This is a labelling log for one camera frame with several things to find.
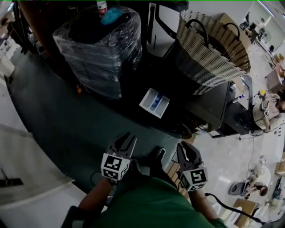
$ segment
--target cardboard box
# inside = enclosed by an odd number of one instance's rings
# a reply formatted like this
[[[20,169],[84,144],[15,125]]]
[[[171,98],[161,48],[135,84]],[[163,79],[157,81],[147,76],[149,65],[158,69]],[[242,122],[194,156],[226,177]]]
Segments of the cardboard box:
[[[246,199],[237,199],[235,204],[233,205],[233,208],[241,207],[243,212],[251,215],[256,206],[256,203],[248,201]],[[235,225],[239,228],[243,228],[248,219],[249,218],[247,216],[240,215],[237,218]]]
[[[283,155],[282,155],[282,159],[285,160],[285,153],[284,153],[284,152],[283,152]],[[277,174],[280,174],[280,175],[285,174],[285,161],[283,161],[283,162],[278,162],[278,163],[276,164],[275,172],[276,172]]]

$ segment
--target plastic wrap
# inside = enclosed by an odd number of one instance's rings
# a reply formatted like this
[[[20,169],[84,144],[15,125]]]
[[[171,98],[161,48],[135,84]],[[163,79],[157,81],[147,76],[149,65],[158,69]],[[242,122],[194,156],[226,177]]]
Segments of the plastic wrap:
[[[139,14],[117,7],[123,15],[100,23],[96,6],[81,11],[53,33],[53,38],[81,84],[109,99],[122,97],[120,79],[135,71],[142,57]]]

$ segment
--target white cloth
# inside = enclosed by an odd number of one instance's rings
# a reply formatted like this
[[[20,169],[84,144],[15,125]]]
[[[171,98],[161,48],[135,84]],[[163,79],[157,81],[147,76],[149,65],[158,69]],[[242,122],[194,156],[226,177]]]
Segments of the white cloth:
[[[255,27],[255,31],[259,34],[259,30],[263,29],[265,27],[264,23],[261,22]]]
[[[268,94],[263,101],[264,107],[268,107],[269,116],[268,119],[270,121],[270,129],[274,129],[279,126],[285,118],[284,113],[280,113],[279,110],[276,108],[276,104],[280,97],[277,94]],[[252,110],[253,119],[255,123],[263,130],[266,129],[264,122],[263,122],[263,112],[261,111],[261,103],[257,103]]]

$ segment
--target green shirt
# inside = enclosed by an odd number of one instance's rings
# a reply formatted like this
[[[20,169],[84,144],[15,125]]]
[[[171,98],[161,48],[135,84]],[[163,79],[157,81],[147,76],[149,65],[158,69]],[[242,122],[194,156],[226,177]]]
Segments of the green shirt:
[[[157,178],[121,183],[108,209],[87,227],[226,228],[221,219],[208,222],[172,185]]]

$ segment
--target gray floor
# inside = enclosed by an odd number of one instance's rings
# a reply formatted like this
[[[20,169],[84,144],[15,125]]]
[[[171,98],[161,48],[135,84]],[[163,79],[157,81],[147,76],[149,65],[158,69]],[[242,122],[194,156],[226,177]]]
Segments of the gray floor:
[[[180,140],[121,116],[89,94],[78,96],[37,55],[18,50],[11,61],[16,70],[8,88],[23,123],[50,159],[86,190],[93,187],[90,175],[100,170],[109,142],[124,132],[138,137],[134,157],[159,146],[167,151],[164,166],[171,159]],[[94,182],[100,177],[95,174]]]
[[[272,71],[264,51],[257,45],[251,45],[248,49],[248,56],[251,63],[250,76],[253,81],[253,95],[261,89],[267,89],[265,76]],[[232,206],[237,198],[241,196],[228,195],[229,187],[233,182],[244,181],[248,176],[248,169],[260,164],[262,142],[267,135],[252,138],[251,135],[244,135],[239,140],[239,135],[225,138],[211,138],[208,134],[202,134],[195,138],[193,145],[197,147],[202,155],[205,166],[208,169],[208,183],[203,187],[204,192],[215,194],[223,203]],[[269,192],[261,197],[258,192],[251,194],[249,200],[264,205],[266,200],[271,199],[278,177],[275,174],[276,163],[266,163],[270,170],[271,181]]]

